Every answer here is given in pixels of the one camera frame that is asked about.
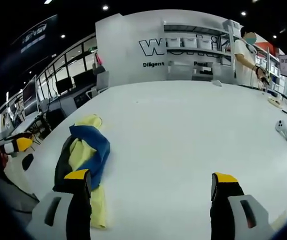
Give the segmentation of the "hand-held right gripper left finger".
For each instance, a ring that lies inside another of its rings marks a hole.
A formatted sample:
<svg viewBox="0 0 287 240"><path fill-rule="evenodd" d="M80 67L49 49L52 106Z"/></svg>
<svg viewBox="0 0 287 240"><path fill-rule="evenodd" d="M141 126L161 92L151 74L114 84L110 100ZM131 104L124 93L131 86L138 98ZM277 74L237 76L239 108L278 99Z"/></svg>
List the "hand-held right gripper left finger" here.
<svg viewBox="0 0 287 240"><path fill-rule="evenodd" d="M90 197L90 171L67 174L33 209L26 231L34 240L89 240Z"/></svg>

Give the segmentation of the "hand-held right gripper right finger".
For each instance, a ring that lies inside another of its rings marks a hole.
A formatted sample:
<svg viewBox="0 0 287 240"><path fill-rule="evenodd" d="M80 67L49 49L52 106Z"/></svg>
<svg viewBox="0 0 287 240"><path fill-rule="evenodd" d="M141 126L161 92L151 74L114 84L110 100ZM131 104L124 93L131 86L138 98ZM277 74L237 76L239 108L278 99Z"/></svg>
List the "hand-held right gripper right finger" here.
<svg viewBox="0 0 287 240"><path fill-rule="evenodd" d="M210 223L212 240L269 240L274 235L267 210L244 194L235 177L219 172L212 174Z"/></svg>

